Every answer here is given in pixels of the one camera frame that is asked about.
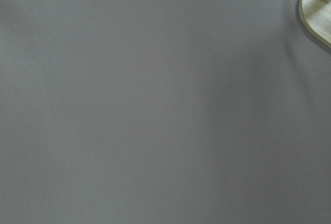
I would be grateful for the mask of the wooden cup storage rack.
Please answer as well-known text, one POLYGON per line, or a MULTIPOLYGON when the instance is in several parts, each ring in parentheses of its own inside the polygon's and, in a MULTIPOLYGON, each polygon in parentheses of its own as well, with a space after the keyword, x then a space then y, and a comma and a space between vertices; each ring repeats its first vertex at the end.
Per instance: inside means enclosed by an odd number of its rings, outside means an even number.
POLYGON ((299 0, 299 15, 307 31, 330 47, 330 0, 299 0))

